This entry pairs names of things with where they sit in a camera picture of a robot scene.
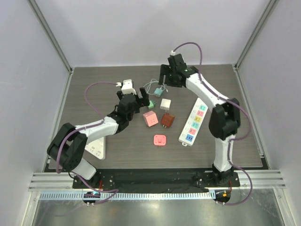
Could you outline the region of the green USB charger plug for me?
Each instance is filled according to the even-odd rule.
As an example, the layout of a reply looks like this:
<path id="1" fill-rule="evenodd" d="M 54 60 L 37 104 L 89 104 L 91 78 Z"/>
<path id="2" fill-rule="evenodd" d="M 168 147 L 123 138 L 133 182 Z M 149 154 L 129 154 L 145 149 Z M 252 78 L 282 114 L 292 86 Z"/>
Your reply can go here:
<path id="1" fill-rule="evenodd" d="M 150 100 L 150 103 L 149 103 L 149 105 L 148 105 L 148 109 L 152 109 L 152 108 L 154 108 L 155 106 L 156 106 L 156 101 Z"/>

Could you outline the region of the teal small charger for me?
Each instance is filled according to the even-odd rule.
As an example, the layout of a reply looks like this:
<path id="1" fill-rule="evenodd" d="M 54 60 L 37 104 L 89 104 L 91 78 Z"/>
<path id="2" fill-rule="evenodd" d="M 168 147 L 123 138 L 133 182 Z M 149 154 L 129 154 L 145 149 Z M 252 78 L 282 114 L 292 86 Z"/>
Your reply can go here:
<path id="1" fill-rule="evenodd" d="M 154 96 L 161 97 L 164 91 L 165 91 L 165 88 L 156 88 L 154 91 Z"/>

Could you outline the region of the white USB wall charger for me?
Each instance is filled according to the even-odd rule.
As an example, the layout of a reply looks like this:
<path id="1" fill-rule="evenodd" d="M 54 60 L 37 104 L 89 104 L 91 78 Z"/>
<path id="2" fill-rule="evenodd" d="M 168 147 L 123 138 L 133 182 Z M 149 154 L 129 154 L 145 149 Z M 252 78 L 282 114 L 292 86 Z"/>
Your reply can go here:
<path id="1" fill-rule="evenodd" d="M 163 98 L 160 103 L 160 109 L 164 111 L 169 111 L 170 105 L 171 105 L 171 100 Z"/>

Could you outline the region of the pink cube adapter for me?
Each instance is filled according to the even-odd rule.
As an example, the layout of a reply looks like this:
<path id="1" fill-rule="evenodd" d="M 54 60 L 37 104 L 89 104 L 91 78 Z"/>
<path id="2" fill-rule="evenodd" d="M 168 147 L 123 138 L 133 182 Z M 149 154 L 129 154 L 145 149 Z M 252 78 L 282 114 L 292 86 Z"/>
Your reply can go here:
<path id="1" fill-rule="evenodd" d="M 158 124 L 158 118 L 154 111 L 148 111 L 143 114 L 144 121 L 148 127 Z"/>

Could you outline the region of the brown cube adapter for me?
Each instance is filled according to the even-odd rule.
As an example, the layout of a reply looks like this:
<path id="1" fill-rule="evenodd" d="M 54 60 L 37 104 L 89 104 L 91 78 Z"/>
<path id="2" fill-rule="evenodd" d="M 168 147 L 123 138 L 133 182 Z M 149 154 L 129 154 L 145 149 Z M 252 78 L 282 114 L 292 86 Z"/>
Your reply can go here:
<path id="1" fill-rule="evenodd" d="M 165 113 L 160 121 L 164 128 L 169 128 L 173 124 L 175 116 L 170 113 Z"/>

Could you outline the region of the white power strip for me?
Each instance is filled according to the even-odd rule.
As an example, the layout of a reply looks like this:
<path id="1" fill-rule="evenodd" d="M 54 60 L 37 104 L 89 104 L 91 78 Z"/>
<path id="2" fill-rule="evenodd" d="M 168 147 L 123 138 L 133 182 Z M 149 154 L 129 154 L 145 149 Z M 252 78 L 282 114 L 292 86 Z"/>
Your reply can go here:
<path id="1" fill-rule="evenodd" d="M 183 146 L 193 146 L 207 110 L 207 105 L 198 97 L 178 139 Z"/>

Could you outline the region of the pink small plug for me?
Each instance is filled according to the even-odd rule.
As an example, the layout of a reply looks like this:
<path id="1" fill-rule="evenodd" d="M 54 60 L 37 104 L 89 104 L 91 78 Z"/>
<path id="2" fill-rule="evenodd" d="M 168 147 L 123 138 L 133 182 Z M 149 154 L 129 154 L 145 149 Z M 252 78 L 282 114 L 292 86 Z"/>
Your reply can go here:
<path id="1" fill-rule="evenodd" d="M 155 146 L 165 146 L 166 136 L 165 135 L 155 135 L 153 138 L 153 143 Z"/>

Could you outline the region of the white triangular power socket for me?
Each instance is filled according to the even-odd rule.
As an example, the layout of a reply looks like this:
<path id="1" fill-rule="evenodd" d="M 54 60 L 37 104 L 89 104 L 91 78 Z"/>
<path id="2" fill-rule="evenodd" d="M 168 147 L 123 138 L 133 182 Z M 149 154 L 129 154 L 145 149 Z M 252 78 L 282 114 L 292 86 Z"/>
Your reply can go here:
<path id="1" fill-rule="evenodd" d="M 105 159 L 105 137 L 95 140 L 86 145 L 85 150 L 99 160 Z"/>

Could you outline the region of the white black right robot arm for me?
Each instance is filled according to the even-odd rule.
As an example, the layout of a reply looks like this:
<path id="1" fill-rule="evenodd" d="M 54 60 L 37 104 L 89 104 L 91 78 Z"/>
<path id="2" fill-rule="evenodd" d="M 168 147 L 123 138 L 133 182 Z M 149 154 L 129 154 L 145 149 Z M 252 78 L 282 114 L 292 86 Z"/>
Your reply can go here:
<path id="1" fill-rule="evenodd" d="M 215 160 L 212 164 L 212 180 L 217 186 L 228 183 L 234 175 L 232 163 L 233 141 L 240 127 L 240 110 L 237 99 L 219 93 L 199 70 L 187 66 L 181 54 L 172 52 L 168 65 L 160 66 L 159 84 L 186 87 L 200 98 L 211 112 L 209 131 L 215 138 Z"/>

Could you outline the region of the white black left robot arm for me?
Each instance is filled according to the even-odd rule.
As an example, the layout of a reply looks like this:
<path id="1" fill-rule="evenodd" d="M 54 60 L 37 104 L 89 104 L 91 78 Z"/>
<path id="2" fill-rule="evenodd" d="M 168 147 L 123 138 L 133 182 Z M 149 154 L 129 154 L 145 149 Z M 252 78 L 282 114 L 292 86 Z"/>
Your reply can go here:
<path id="1" fill-rule="evenodd" d="M 83 158 L 85 147 L 102 137 L 118 134 L 129 126 L 134 114 L 150 104 L 145 88 L 141 87 L 140 93 L 141 97 L 136 93 L 118 91 L 119 103 L 99 121 L 82 126 L 63 124 L 47 148 L 47 154 L 57 163 L 57 172 L 61 167 L 66 172 L 77 174 L 89 188 L 97 187 L 100 177 L 96 174 L 96 168 Z"/>

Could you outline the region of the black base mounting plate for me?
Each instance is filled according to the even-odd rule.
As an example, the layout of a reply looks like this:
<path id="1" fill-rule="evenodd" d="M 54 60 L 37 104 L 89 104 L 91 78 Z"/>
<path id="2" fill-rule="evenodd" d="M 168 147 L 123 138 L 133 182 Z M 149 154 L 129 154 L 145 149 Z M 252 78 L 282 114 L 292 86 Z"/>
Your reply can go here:
<path id="1" fill-rule="evenodd" d="M 121 188 L 123 185 L 137 186 L 189 184 L 207 187 L 240 187 L 238 173 L 233 170 L 221 177 L 209 168 L 176 169 L 97 169 L 86 181 L 93 188 Z"/>

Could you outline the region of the aluminium right frame post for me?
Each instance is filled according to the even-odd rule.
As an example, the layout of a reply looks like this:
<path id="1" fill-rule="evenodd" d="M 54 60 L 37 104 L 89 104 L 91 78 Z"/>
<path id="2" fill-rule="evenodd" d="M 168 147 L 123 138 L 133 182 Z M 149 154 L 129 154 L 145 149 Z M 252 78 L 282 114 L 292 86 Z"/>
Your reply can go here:
<path id="1" fill-rule="evenodd" d="M 233 65 L 234 71 L 237 71 L 241 66 L 243 60 L 245 59 L 246 55 L 248 54 L 250 48 L 256 41 L 257 37 L 259 36 L 261 30 L 263 29 L 265 23 L 267 22 L 269 16 L 273 12 L 274 8 L 278 4 L 278 0 L 269 0 L 263 13 L 261 14 L 254 30 L 252 31 L 247 43 L 245 44 L 237 62 Z"/>

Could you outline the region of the aluminium frame post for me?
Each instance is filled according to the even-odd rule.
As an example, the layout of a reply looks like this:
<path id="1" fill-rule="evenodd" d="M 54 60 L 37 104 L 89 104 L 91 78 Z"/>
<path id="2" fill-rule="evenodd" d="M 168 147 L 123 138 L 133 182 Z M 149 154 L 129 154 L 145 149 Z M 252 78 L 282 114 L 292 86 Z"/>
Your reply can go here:
<path id="1" fill-rule="evenodd" d="M 257 37 L 259 36 L 261 30 L 263 29 L 265 23 L 267 22 L 269 16 L 273 12 L 274 8 L 278 4 L 278 0 L 269 0 L 263 13 L 261 14 L 254 30 L 252 31 L 247 43 L 245 44 L 237 62 L 233 65 L 234 71 L 237 71 L 241 66 L 243 60 L 245 59 L 246 55 L 248 54 L 250 48 L 256 41 Z"/>
<path id="2" fill-rule="evenodd" d="M 41 27 L 43 28 L 45 34 L 47 35 L 48 39 L 50 40 L 51 44 L 53 45 L 55 51 L 57 52 L 59 58 L 61 59 L 63 65 L 67 69 L 68 73 L 72 73 L 72 67 L 70 63 L 68 62 L 62 48 L 60 47 L 57 39 L 55 38 L 47 20 L 45 19 L 40 7 L 38 6 L 37 2 L 35 0 L 28 0 L 27 1 L 30 7 L 32 8 L 36 18 L 38 19 Z"/>

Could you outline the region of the aluminium left frame post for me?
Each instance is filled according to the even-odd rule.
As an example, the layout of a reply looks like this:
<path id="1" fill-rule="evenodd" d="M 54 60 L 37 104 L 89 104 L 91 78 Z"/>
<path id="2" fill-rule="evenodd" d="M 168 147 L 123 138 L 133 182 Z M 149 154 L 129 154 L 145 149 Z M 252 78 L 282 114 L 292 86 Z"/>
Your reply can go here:
<path id="1" fill-rule="evenodd" d="M 47 35 L 48 39 L 50 40 L 51 44 L 53 45 L 55 51 L 57 52 L 59 58 L 61 59 L 63 65 L 67 69 L 68 73 L 72 73 L 72 67 L 70 63 L 68 62 L 62 48 L 60 47 L 57 39 L 55 38 L 47 20 L 45 19 L 40 7 L 38 6 L 37 2 L 35 0 L 28 0 L 27 1 L 30 7 L 32 8 L 36 18 L 38 19 L 41 27 L 43 28 L 45 34 Z"/>

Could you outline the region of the aluminium front frame rail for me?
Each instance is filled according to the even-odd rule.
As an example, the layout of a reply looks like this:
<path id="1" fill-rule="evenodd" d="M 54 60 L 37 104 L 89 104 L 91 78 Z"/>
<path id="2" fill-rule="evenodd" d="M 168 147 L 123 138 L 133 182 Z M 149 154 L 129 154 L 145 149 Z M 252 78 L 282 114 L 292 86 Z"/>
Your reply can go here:
<path id="1" fill-rule="evenodd" d="M 69 189 L 118 189 L 121 193 L 197 193 L 206 189 L 266 189 L 284 188 L 283 177 L 278 170 L 249 170 L 234 172 L 231 178 L 221 182 L 211 171 L 200 169 L 101 169 L 86 183 L 71 173 L 34 173 L 29 191 L 62 191 Z"/>

